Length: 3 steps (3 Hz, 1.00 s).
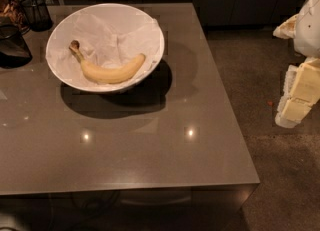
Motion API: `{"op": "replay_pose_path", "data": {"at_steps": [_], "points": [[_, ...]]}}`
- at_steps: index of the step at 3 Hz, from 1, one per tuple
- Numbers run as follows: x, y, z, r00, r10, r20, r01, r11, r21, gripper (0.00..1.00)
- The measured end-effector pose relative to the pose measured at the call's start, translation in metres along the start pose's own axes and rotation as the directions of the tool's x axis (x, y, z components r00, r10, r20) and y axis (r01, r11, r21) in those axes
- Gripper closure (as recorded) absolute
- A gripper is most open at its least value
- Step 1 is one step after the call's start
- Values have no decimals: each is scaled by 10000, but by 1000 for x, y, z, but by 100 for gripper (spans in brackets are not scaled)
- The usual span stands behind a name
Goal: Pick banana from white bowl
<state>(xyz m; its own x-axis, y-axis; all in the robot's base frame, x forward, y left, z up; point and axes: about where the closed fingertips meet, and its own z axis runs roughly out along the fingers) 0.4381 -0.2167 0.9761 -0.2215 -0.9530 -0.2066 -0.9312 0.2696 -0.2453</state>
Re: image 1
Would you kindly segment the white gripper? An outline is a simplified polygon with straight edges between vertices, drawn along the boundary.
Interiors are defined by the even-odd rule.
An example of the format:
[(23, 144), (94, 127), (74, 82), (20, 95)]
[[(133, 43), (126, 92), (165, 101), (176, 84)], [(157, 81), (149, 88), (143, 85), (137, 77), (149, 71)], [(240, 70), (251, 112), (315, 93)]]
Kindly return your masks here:
[(308, 57), (299, 66), (289, 66), (275, 117), (278, 126), (294, 128), (320, 100), (320, 0), (308, 0), (273, 35), (292, 39), (295, 51)]

